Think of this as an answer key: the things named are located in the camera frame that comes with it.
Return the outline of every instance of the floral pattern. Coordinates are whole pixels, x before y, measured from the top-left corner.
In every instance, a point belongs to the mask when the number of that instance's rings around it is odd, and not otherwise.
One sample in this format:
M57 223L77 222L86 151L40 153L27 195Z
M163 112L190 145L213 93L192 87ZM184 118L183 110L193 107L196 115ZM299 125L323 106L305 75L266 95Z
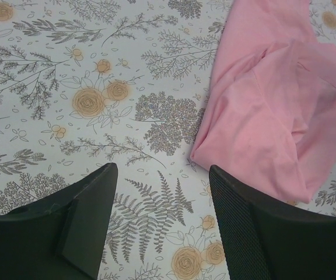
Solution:
M229 279L189 154L232 4L0 0L0 214L116 162L99 279ZM336 0L310 20L336 44ZM336 216L336 165L310 204L286 203Z

